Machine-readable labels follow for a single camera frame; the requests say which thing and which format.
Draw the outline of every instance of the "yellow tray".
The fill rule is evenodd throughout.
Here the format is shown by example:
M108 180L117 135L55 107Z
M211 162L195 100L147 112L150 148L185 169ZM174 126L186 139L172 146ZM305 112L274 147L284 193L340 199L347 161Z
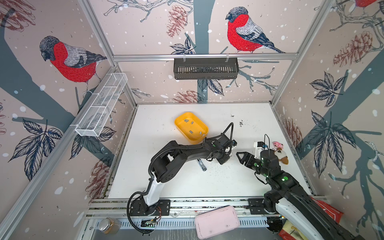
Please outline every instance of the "yellow tray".
M209 128L195 114L190 112L177 117L175 125L192 144L201 142L209 132Z

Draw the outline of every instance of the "wall shelf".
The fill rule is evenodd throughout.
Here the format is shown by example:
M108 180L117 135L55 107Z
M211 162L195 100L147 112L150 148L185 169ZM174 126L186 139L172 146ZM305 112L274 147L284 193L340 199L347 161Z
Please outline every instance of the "wall shelf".
M100 135L126 83L125 73L110 75L75 129L80 136L98 137Z

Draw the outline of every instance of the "metal lid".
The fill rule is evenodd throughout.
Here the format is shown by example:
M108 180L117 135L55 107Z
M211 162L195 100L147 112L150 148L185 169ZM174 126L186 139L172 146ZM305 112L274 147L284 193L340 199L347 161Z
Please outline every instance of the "metal lid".
M109 219L103 219L100 223L99 223L99 230L104 232L106 231L109 227L111 226L111 221Z

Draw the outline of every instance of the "white table surface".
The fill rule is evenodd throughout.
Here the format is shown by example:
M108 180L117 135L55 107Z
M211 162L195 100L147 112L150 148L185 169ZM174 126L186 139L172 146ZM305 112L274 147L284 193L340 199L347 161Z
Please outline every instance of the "white table surface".
M281 169L294 176L310 194L269 104L161 104L139 106L109 198L129 198L135 191L144 191L149 182L151 158L169 141L190 144L174 124L175 118L184 112L194 113L209 127L208 137L219 135L233 122L233 139L237 141L237 147L223 165L217 160L208 162L203 159L207 167L205 172L197 160L185 163L177 175L165 184L161 197L263 196L271 189L270 186L260 183L253 170L239 163L235 153L247 151L254 154L253 143L263 141L264 134L270 137L271 145L272 141L278 141L285 146L289 164L280 163Z

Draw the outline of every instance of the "pink lid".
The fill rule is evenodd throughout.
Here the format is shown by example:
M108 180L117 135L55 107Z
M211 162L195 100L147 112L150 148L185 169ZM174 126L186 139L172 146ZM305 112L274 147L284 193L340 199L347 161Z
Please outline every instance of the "pink lid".
M240 226L235 208L227 206L195 217L199 239L209 238Z

